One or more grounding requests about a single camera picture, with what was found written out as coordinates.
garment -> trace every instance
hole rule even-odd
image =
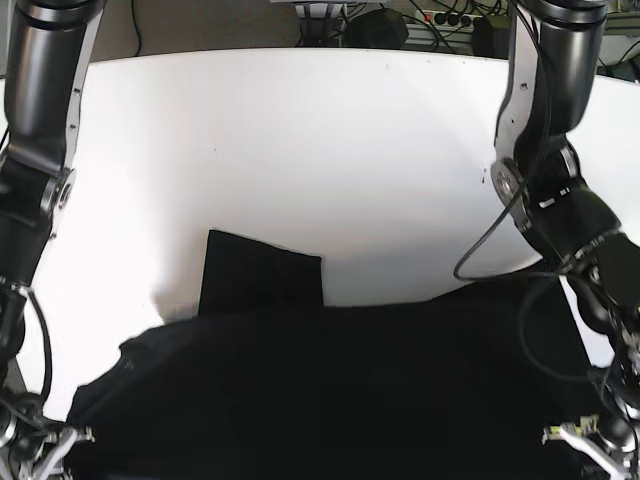
[[[530,286],[371,308],[210,303],[125,343],[79,389],[69,420],[98,441],[69,465],[77,479],[579,478],[579,455],[543,447],[542,428],[599,411],[597,397],[522,355],[515,316]],[[559,285],[527,337],[559,370],[588,366]]]

black cloth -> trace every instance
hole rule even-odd
[[[212,230],[199,315],[271,306],[322,307],[322,259]]]
[[[69,465],[80,480],[579,478],[580,455],[543,447],[542,428],[600,407],[587,385],[523,357],[515,317],[530,287],[477,284],[371,308],[268,297],[262,310],[150,330],[78,390],[69,420],[98,441],[74,448]],[[546,363],[585,371],[559,285],[527,331]]]

black cable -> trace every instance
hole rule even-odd
[[[522,183],[518,187],[518,190],[513,195],[511,200],[509,200],[509,203],[504,208],[502,213],[498,216],[498,218],[495,220],[495,222],[493,222],[493,224],[487,229],[486,232],[484,232],[484,234],[478,239],[478,241],[476,241],[476,243],[473,244],[473,246],[469,250],[467,250],[467,252],[462,256],[462,258],[458,261],[458,263],[456,264],[455,268],[453,269],[453,276],[456,279],[461,280],[461,281],[467,281],[467,282],[493,280],[493,279],[496,278],[495,275],[485,276],[485,277],[462,276],[462,275],[460,275],[460,269],[464,266],[465,263],[467,263],[467,261],[469,261],[469,259],[473,256],[473,254],[482,245],[484,245],[484,243],[489,239],[489,237],[491,235],[493,235],[493,233],[498,229],[498,227],[503,222],[503,220],[509,215],[509,213],[511,212],[511,209],[514,207],[514,205],[524,195],[524,192],[525,192],[525,190],[527,188],[527,185],[529,184],[531,179],[534,177],[534,175],[536,174],[538,168],[540,167],[540,164],[544,160],[545,154],[547,152],[547,143],[549,141],[549,135],[550,135],[550,130],[551,130],[551,91],[550,91],[551,86],[549,84],[549,76],[547,75],[546,66],[544,64],[543,52],[542,52],[542,50],[540,48],[540,45],[538,45],[538,41],[536,40],[536,35],[534,34],[533,30],[531,29],[531,26],[529,25],[529,23],[527,23],[526,18],[524,17],[523,13],[518,8],[516,0],[507,0],[507,1],[509,2],[509,4],[511,4],[511,7],[513,8],[515,14],[522,21],[522,24],[526,28],[527,33],[529,34],[529,37],[531,38],[531,42],[533,43],[533,46],[536,49],[536,53],[538,54],[537,61],[538,61],[538,65],[540,66],[540,77],[542,79],[541,84],[544,87],[544,96],[545,96],[544,123],[543,123],[543,127],[542,127],[542,135],[541,135],[540,141],[539,141],[539,143],[538,143],[538,145],[536,147],[536,154],[535,154],[535,157],[533,159],[533,162],[531,163],[530,168],[527,171],[527,176],[522,180]]]
[[[11,403],[4,398],[3,395],[0,394],[0,404],[6,408],[7,410],[9,410],[11,413],[13,413],[17,418],[19,418],[20,420],[22,420],[24,423],[26,423],[27,425],[37,429],[37,430],[43,430],[45,427],[44,425],[40,425],[38,422],[36,422],[35,420],[27,417],[24,413],[22,413],[20,410],[18,410],[16,407],[14,407],[13,405],[11,405]]]
[[[460,25],[458,28],[456,28],[453,32],[449,32],[448,34],[446,34],[443,38],[449,38],[451,35],[455,35],[456,33],[458,33],[460,30],[462,30],[463,28],[469,28],[465,25]]]
[[[349,20],[351,20],[352,18],[355,18],[355,17],[357,17],[358,15],[360,15],[360,14],[364,11],[364,9],[365,9],[365,8],[367,8],[367,4],[366,4],[366,3],[362,3],[362,4],[360,4],[359,8],[360,8],[360,10],[357,10],[357,11],[351,12],[351,13],[349,14],[349,16],[348,16]]]
[[[36,311],[38,323],[40,324],[40,329],[42,330],[42,346],[44,349],[44,382],[42,385],[42,392],[40,393],[40,396],[42,397],[42,403],[44,404],[51,394],[51,383],[53,380],[53,356],[51,353],[51,337],[49,336],[47,321],[44,318],[44,313],[42,313],[42,308],[40,308],[40,304],[38,303],[35,292],[31,288],[27,288],[27,295],[29,297],[31,305],[33,305],[33,309]]]
[[[444,13],[445,13],[446,15],[449,15],[451,12],[457,12],[456,8],[458,7],[458,2],[459,2],[459,1],[460,1],[460,0],[455,0],[455,1],[453,2],[453,5],[451,5],[451,7],[450,7],[446,12],[444,12]],[[462,10],[462,12],[459,12],[459,14],[460,14],[460,15],[462,15],[462,13],[464,12],[464,10],[465,10],[465,9],[466,9],[466,7]]]
[[[140,33],[138,18],[136,17],[136,0],[131,0],[131,19],[133,20],[133,28],[136,31],[136,37],[138,37],[138,49],[136,50],[134,57],[138,57],[142,51],[142,34]]]
[[[418,6],[415,4],[415,2],[413,2],[412,0],[409,0],[409,1],[410,1],[411,3],[413,3],[413,6],[414,6],[414,7],[416,7],[419,11],[422,11],[422,9],[421,9],[420,7],[418,7]],[[433,1],[433,3],[437,3],[438,5],[440,5],[440,6],[444,7],[444,8],[446,8],[446,9],[451,9],[451,11],[452,11],[452,12],[460,13],[459,11],[454,10],[454,9],[453,9],[453,8],[451,8],[449,5],[447,5],[446,3],[442,3],[442,2],[441,2],[441,1],[439,1],[439,0],[432,0],[432,1]]]
[[[471,13],[477,12],[480,14],[481,17],[487,18],[485,13],[479,8],[480,4],[478,4],[475,0],[469,0],[469,1],[471,2]]]
[[[4,147],[4,142],[7,140],[8,136],[9,136],[9,125],[7,125],[7,128],[4,130],[4,134],[2,135],[2,140],[0,140],[0,149]]]
[[[526,294],[524,300],[522,301],[522,306],[520,307],[520,311],[518,312],[518,317],[516,319],[516,324],[518,327],[518,339],[520,341],[520,346],[522,347],[522,351],[524,352],[527,359],[540,371],[546,373],[550,377],[553,377],[557,380],[561,380],[563,382],[571,382],[571,383],[588,383],[590,379],[586,375],[571,375],[568,373],[559,372],[548,365],[542,363],[536,355],[529,348],[529,344],[527,343],[526,336],[526,318],[527,314],[535,304],[535,302],[540,298],[540,296],[545,292],[545,290],[552,285],[551,280],[543,280],[538,282],[537,285],[534,285]]]
[[[631,46],[627,49],[627,51],[626,51],[626,52],[624,52],[624,55],[622,55],[622,57],[620,57],[620,60],[618,60],[618,63],[616,63],[616,64],[614,65],[614,67],[615,67],[615,66],[617,66],[617,65],[620,65],[622,62],[624,62],[624,59],[625,59],[625,58],[627,58],[627,55],[629,55],[629,53],[631,52],[631,50],[633,50],[633,49],[634,49],[634,47],[636,47],[638,44],[640,44],[640,40],[638,40],[637,42],[634,42],[634,44],[633,44],[633,45],[631,45]]]
[[[418,22],[419,24],[427,27],[427,30],[430,30],[431,33],[433,33],[433,43],[431,44],[433,49],[431,51],[435,52],[436,50],[438,50],[438,47],[440,46],[440,36],[438,35],[438,30],[436,29],[436,27],[434,27],[432,24],[423,22],[422,20],[418,20],[417,18],[411,17],[409,15],[403,14],[402,16],[406,19],[413,20],[414,22]]]
[[[422,9],[418,6],[418,4],[414,1],[414,0],[409,0],[409,2],[418,9],[419,12],[422,11]],[[408,15],[403,15],[403,17],[408,17],[412,20],[416,20],[417,22],[422,23],[423,25],[426,24],[425,22],[422,22],[420,20],[417,20],[413,17],[409,17]],[[451,51],[451,53],[455,54],[456,51],[451,47],[451,45],[449,45],[449,42],[447,42],[447,39],[444,38],[442,36],[442,34],[440,33],[440,31],[438,30],[438,28],[433,24],[433,22],[431,20],[429,20],[428,18],[425,17],[425,20],[427,20],[427,23],[429,25],[431,25],[433,27],[433,33],[434,35],[436,35],[437,37],[440,37],[440,40],[442,40],[442,43],[444,43],[446,45],[446,47]]]

power strip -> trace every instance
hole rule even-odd
[[[432,23],[438,30],[443,32],[473,32],[474,22],[480,15],[464,14],[460,15],[456,12],[442,12],[438,10],[416,10],[415,17],[417,20]]]

